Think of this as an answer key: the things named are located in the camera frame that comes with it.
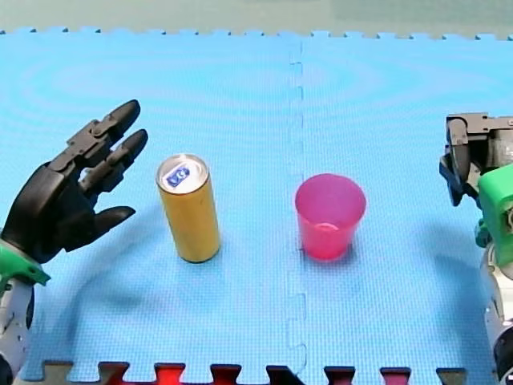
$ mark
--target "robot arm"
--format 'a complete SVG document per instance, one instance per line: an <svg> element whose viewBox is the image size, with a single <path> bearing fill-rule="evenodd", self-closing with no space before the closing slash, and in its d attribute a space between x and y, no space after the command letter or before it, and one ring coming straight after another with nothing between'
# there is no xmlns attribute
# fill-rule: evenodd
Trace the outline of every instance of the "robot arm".
<svg viewBox="0 0 513 385"><path fill-rule="evenodd" d="M454 206L463 195L483 212L476 243L489 294L484 318L501 385L513 384L513 117L449 115L440 160Z"/></svg>
<svg viewBox="0 0 513 385"><path fill-rule="evenodd" d="M100 193L111 192L147 143L145 130L112 151L139 116L131 100L103 120L92 120L68 147L39 166L14 199L0 232L0 385L11 385L24 363L34 309L33 286L50 277L44 264L62 249L89 245L135 210L119 206L96 213ZM85 177L80 180L82 171Z"/></svg>

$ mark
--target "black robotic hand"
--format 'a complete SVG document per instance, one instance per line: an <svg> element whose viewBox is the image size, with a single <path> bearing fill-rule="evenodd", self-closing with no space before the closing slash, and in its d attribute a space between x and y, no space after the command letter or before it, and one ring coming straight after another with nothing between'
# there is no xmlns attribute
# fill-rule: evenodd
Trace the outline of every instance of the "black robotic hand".
<svg viewBox="0 0 513 385"><path fill-rule="evenodd" d="M139 102L131 100L69 139L68 147L25 183L0 238L42 264L61 249L92 243L134 214L126 206L100 213L94 207L98 195L112 191L147 143L146 131L138 130L111 150L139 113ZM83 170L86 176L80 180Z"/></svg>

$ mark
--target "red plastic cup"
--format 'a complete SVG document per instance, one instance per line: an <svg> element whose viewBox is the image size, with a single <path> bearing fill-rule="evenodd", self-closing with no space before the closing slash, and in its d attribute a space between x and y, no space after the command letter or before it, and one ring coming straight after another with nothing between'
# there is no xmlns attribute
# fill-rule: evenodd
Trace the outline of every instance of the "red plastic cup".
<svg viewBox="0 0 513 385"><path fill-rule="evenodd" d="M343 257L366 210L366 197L351 179L312 176L296 192L296 210L305 252L319 261Z"/></svg>

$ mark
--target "foam mat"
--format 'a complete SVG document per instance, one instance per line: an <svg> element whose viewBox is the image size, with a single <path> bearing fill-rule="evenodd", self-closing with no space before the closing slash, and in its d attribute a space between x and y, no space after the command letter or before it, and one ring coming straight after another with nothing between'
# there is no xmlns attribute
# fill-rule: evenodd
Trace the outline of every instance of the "foam mat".
<svg viewBox="0 0 513 385"><path fill-rule="evenodd" d="M45 265L25 379L66 361L70 381L121 362L134 382L183 363L185 383L211 382L212 364L240 365L247 384L267 383L267 366L305 384L327 383L326 367L354 367L357 385L381 383L383 367L410 368L412 384L439 383L439 368L493 383L479 213L452 208L438 158L446 114L513 114L513 42L63 30L0 36L0 223L89 120L136 98L150 139L99 203L137 214ZM223 249L202 265L176 256L155 185L175 152L212 170ZM303 255L293 211L318 172L368 199L350 254L330 265Z"/></svg>

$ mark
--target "yellow can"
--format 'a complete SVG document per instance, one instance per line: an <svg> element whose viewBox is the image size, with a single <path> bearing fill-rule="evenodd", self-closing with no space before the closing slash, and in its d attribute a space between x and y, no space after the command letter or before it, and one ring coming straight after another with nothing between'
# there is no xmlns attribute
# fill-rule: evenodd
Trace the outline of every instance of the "yellow can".
<svg viewBox="0 0 513 385"><path fill-rule="evenodd" d="M174 155L160 165L156 182L178 254L196 263L214 257L220 234L207 165L195 155Z"/></svg>

